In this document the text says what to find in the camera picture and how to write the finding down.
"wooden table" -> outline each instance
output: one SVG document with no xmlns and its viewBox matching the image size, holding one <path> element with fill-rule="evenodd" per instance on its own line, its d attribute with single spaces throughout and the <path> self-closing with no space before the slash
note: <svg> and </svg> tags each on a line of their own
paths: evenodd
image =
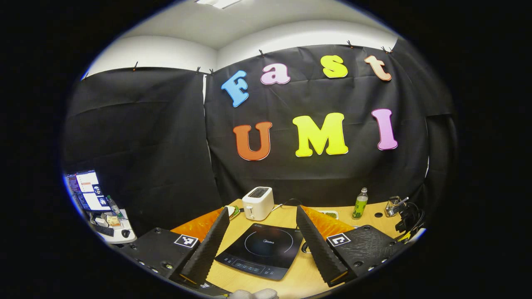
<svg viewBox="0 0 532 299">
<path fill-rule="evenodd" d="M 242 200 L 240 199 L 235 200 L 230 205 L 243 207 Z M 400 235 L 399 232 L 395 230 L 395 225 L 401 219 L 399 216 L 386 217 L 384 215 L 385 207 L 386 202 L 368 204 L 365 207 L 362 217 L 357 220 L 351 218 L 351 213 L 353 212 L 354 206 L 313 207 L 313 209 L 321 211 L 337 211 L 339 217 L 338 219 L 342 222 L 356 226 L 371 225 L 390 237 L 395 238 Z M 238 239 L 238 237 L 240 237 L 251 226 L 251 224 L 255 222 L 271 226 L 295 228 L 296 209 L 296 206 L 281 206 L 280 208 L 271 212 L 270 215 L 268 215 L 268 217 L 263 221 L 249 220 L 245 217 L 244 213 L 240 213 L 229 223 L 229 227 L 227 228 L 226 234 L 223 237 L 217 255 L 229 247 L 229 245 L 231 245 L 234 241 L 236 241 L 236 239 Z M 375 213 L 377 212 L 383 213 L 383 216 L 380 218 L 375 217 Z M 332 289 L 323 282 L 312 255 L 305 254 L 301 252 L 301 250 L 298 251 L 294 263 L 284 278 L 280 281 L 269 280 L 247 274 L 234 268 L 222 265 L 217 261 L 213 261 L 211 270 L 207 276 L 207 281 L 229 292 L 234 292 L 238 289 L 244 289 L 251 293 L 255 293 L 265 288 L 272 288 L 277 291 L 280 299 L 303 298 Z"/>
</svg>

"yellow letter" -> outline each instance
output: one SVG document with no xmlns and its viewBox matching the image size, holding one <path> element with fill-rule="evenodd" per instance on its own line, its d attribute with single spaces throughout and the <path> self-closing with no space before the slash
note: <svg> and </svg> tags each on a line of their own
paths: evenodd
<svg viewBox="0 0 532 299">
<path fill-rule="evenodd" d="M 344 63 L 344 60 L 338 55 L 326 55 L 320 60 L 321 65 L 325 68 L 323 73 L 329 78 L 342 78 L 347 76 L 347 68 Z"/>
<path fill-rule="evenodd" d="M 292 121 L 297 126 L 297 133 L 299 135 L 299 149 L 296 150 L 296 156 L 309 157 L 312 156 L 312 150 L 309 148 L 309 141 L 312 143 L 314 150 L 318 155 L 321 155 L 325 142 L 329 140 L 327 147 L 327 154 L 342 155 L 348 151 L 344 143 L 344 132 L 342 129 L 342 121 L 344 115 L 341 113 L 329 113 L 323 121 L 321 130 L 316 126 L 310 116 L 304 115 L 296 117 Z"/>
</svg>

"orange letter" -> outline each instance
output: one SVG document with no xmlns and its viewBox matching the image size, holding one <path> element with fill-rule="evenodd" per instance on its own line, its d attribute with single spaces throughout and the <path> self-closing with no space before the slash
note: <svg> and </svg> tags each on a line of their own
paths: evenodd
<svg viewBox="0 0 532 299">
<path fill-rule="evenodd" d="M 364 59 L 366 63 L 369 63 L 371 68 L 373 69 L 373 72 L 383 81 L 390 81 L 392 79 L 392 75 L 389 73 L 385 73 L 383 66 L 384 62 L 382 60 L 377 60 L 375 56 L 371 55 L 368 58 Z"/>
<path fill-rule="evenodd" d="M 259 130 L 261 136 L 261 148 L 258 151 L 252 151 L 250 149 L 249 131 L 251 126 L 244 124 L 242 126 L 235 127 L 233 133 L 236 135 L 236 150 L 238 155 L 244 160 L 257 161 L 262 160 L 270 154 L 270 128 L 272 124 L 269 121 L 259 122 L 255 125 L 255 128 Z"/>
</svg>

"white glove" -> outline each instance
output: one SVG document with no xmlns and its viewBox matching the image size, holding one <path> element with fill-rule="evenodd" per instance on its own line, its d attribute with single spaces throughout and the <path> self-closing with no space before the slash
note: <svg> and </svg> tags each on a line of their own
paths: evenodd
<svg viewBox="0 0 532 299">
<path fill-rule="evenodd" d="M 279 299 L 279 297 L 277 296 L 277 291 L 271 288 L 265 288 L 255 294 L 238 289 L 229 295 L 229 299 Z"/>
</svg>

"black curtain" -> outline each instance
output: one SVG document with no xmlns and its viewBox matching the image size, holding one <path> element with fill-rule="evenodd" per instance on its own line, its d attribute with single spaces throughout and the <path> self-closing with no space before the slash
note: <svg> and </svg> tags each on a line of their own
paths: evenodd
<svg viewBox="0 0 532 299">
<path fill-rule="evenodd" d="M 325 55 L 340 56 L 348 69 L 347 76 L 326 77 L 320 63 Z M 364 62 L 370 55 L 384 62 L 391 81 L 379 79 Z M 273 63 L 288 67 L 290 82 L 261 83 L 263 67 Z M 243 79 L 248 88 L 244 92 L 249 98 L 233 107 L 221 85 L 239 70 L 247 73 Z M 397 148 L 377 148 L 379 130 L 371 115 L 375 109 L 392 111 Z M 328 155 L 324 151 L 317 155 L 314 151 L 310 157 L 297 157 L 298 131 L 292 120 L 308 115 L 321 128 L 325 116 L 333 112 L 345 117 L 343 133 L 348 153 Z M 278 204 L 294 197 L 308 206 L 345 206 L 353 205 L 361 188 L 367 187 L 369 203 L 398 195 L 414 196 L 416 201 L 434 206 L 437 198 L 419 196 L 430 151 L 434 147 L 445 148 L 445 152 L 454 149 L 447 145 L 448 139 L 431 139 L 428 128 L 432 125 L 427 123 L 427 116 L 452 114 L 449 92 L 419 53 L 403 40 L 388 53 L 343 45 L 284 49 L 232 64 L 207 78 L 207 139 L 224 203 L 241 198 L 256 186 L 269 186 Z M 250 125 L 250 148 L 257 150 L 260 140 L 255 124 L 263 121 L 273 124 L 270 153 L 263 160 L 246 161 L 237 153 L 232 130 Z"/>
<path fill-rule="evenodd" d="M 137 235 L 221 206 L 209 161 L 203 75 L 117 69 L 77 84 L 63 136 L 66 172 L 95 169 Z"/>
</svg>

